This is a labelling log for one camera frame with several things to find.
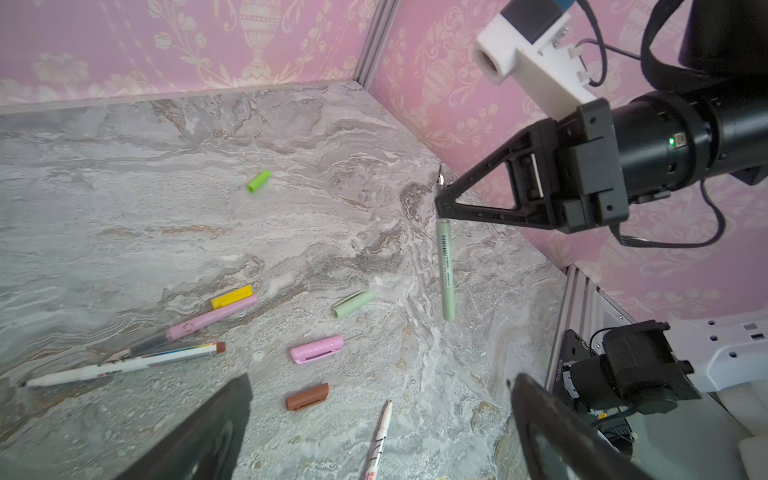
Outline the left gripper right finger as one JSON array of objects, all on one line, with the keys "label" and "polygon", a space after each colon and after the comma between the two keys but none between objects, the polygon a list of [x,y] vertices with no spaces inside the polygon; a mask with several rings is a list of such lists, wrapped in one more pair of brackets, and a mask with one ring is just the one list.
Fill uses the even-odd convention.
[{"label": "left gripper right finger", "polygon": [[511,409],[532,479],[648,479],[595,430],[521,373],[509,384]]}]

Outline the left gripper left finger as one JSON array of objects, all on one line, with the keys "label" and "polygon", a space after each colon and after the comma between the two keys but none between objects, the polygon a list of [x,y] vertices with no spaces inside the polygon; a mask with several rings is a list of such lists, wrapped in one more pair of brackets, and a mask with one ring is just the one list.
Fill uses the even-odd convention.
[{"label": "left gripper left finger", "polygon": [[118,477],[230,479],[242,448],[252,398],[246,374],[230,380]]}]

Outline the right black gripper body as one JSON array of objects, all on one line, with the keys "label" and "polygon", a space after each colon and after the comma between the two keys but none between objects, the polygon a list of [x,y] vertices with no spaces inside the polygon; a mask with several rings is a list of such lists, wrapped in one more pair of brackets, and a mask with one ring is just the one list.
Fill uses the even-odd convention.
[{"label": "right black gripper body", "polygon": [[515,226],[577,233],[628,219],[629,201],[609,103],[544,119],[509,145]]}]

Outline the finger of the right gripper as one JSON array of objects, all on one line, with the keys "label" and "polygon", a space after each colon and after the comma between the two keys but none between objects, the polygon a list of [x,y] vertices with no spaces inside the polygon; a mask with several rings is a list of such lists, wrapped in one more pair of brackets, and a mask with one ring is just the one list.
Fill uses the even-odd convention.
[{"label": "finger of the right gripper", "polygon": [[435,205],[442,218],[526,228],[553,228],[555,213],[547,162],[555,129],[528,127],[443,187]]}]

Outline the pale green fountain pen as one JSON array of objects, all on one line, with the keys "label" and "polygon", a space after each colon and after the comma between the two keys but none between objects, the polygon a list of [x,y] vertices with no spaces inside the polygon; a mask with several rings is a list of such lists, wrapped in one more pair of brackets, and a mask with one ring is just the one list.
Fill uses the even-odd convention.
[{"label": "pale green fountain pen", "polygon": [[436,214],[436,234],[440,271],[442,314],[446,321],[456,318],[455,280],[453,272],[453,249],[450,221]]}]

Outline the pale green pen cap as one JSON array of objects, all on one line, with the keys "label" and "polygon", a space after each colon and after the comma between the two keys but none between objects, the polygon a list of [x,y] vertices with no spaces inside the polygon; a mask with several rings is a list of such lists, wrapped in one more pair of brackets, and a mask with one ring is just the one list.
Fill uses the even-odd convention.
[{"label": "pale green pen cap", "polygon": [[372,292],[361,290],[338,301],[332,306],[331,312],[335,319],[342,319],[367,305],[374,298]]}]

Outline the bright green pen cap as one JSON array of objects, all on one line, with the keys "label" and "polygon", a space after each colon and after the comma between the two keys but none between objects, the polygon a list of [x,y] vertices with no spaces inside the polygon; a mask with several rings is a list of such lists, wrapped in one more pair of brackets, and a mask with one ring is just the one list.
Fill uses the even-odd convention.
[{"label": "bright green pen cap", "polygon": [[247,190],[249,193],[254,193],[260,189],[271,178],[271,172],[264,170],[256,175],[248,184]]}]

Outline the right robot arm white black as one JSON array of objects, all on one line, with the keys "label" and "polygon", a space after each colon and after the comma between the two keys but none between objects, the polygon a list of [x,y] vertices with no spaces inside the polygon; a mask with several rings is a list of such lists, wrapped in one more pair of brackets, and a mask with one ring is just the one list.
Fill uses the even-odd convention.
[{"label": "right robot arm white black", "polygon": [[678,9],[657,2],[640,44],[651,91],[614,108],[586,89],[577,48],[558,47],[566,1],[511,1],[473,55],[494,84],[513,78],[544,118],[436,196],[439,216],[576,233],[617,230],[633,204],[729,174],[767,175],[767,5],[696,1],[678,64],[651,47]]}]

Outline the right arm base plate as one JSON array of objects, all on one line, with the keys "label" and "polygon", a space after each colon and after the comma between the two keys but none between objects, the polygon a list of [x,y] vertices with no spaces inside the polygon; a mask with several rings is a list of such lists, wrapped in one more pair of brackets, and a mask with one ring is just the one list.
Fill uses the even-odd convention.
[{"label": "right arm base plate", "polygon": [[613,388],[604,355],[595,353],[576,331],[566,329],[553,354],[547,388],[625,457],[635,436],[627,417],[631,408]]}]

